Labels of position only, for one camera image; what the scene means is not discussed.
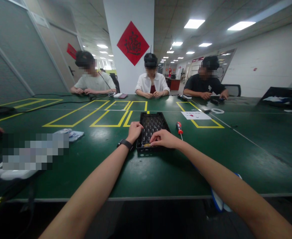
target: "black chair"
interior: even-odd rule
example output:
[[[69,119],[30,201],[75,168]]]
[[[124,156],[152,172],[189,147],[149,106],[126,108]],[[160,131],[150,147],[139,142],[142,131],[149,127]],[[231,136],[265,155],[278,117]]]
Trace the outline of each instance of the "black chair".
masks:
[[[229,96],[241,96],[240,85],[224,84],[224,86],[228,90]]]
[[[117,80],[117,75],[115,75],[114,73],[110,73],[110,76],[111,76],[111,78],[112,78],[112,80],[113,80],[113,82],[114,82],[114,84],[116,86],[117,93],[120,93],[119,82]]]

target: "white shirt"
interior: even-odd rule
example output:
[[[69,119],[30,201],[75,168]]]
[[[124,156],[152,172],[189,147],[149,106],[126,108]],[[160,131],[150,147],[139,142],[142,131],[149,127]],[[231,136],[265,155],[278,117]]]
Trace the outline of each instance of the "white shirt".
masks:
[[[96,77],[84,74],[75,84],[75,87],[87,88],[87,89],[92,89],[96,91],[109,90],[109,87],[111,89],[116,89],[116,86],[113,82],[113,79],[110,77],[110,75],[106,74],[105,72],[99,72],[99,73],[97,73]]]
[[[156,73],[155,80],[154,80],[154,86],[156,91],[164,91],[167,90],[170,92],[169,87],[167,86],[165,76],[163,76],[160,73]],[[147,77],[147,74],[141,74],[138,78],[137,86],[135,88],[136,90],[141,90],[144,93],[150,93],[150,88],[152,87],[152,81],[149,77]]]

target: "gray t-shirt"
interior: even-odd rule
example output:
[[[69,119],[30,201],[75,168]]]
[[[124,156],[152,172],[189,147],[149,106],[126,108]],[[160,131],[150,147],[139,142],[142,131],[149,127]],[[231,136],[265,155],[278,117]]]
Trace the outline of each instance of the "gray t-shirt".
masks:
[[[107,86],[102,77],[104,78],[104,80],[107,82],[111,89],[116,89],[113,79],[105,72],[98,72],[96,77],[93,77],[91,75],[83,75],[75,84],[75,87],[87,88],[96,91],[109,90],[109,87]]]

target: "white pillar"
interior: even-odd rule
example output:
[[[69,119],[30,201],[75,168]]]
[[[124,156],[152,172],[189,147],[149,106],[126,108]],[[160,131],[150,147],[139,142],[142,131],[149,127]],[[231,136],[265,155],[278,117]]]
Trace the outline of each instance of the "white pillar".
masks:
[[[134,94],[139,75],[145,73],[144,55],[154,49],[154,0],[103,0],[107,26],[114,54],[120,91]],[[134,66],[117,44],[128,24],[133,22],[149,45]]]

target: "red top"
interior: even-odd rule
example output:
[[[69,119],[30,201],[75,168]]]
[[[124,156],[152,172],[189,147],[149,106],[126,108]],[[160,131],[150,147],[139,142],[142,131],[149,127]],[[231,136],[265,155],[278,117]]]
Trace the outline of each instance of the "red top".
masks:
[[[150,88],[150,93],[153,94],[155,91],[156,91],[156,89],[155,89],[155,85],[153,85],[153,86]]]

